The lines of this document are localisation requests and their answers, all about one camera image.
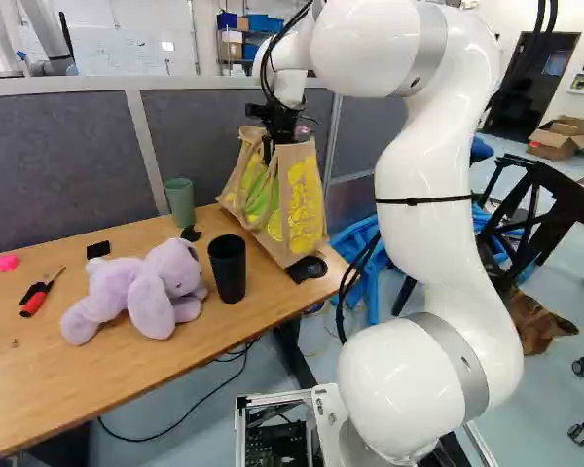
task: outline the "brown paper bag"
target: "brown paper bag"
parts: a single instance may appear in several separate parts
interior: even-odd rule
[[[511,290],[508,312],[522,341],[524,355],[543,353],[555,337],[579,334],[573,323],[552,313],[517,287]]]
[[[243,126],[239,134],[237,164],[217,200],[287,268],[328,238],[315,141],[277,145],[266,166],[266,131]]]

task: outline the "whiteboard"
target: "whiteboard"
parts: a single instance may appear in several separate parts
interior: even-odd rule
[[[69,28],[78,71],[85,76],[166,76],[174,63],[164,55],[160,40],[141,32],[107,27]],[[34,30],[19,28],[24,52],[31,62],[47,56]]]

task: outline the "green cup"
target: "green cup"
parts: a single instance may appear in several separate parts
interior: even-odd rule
[[[188,178],[173,178],[164,183],[164,191],[177,227],[185,229],[195,224],[195,194]]]

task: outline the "pink ball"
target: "pink ball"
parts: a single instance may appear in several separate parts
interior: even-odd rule
[[[0,270],[7,272],[19,266],[19,258],[16,255],[5,255],[0,257]]]

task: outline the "chair wheel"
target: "chair wheel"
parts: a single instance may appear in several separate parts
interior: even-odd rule
[[[571,426],[566,432],[566,435],[578,446],[584,447],[584,428],[582,428],[582,425]]]
[[[584,377],[584,363],[582,363],[582,360],[575,360],[571,364],[571,369],[577,376]]]

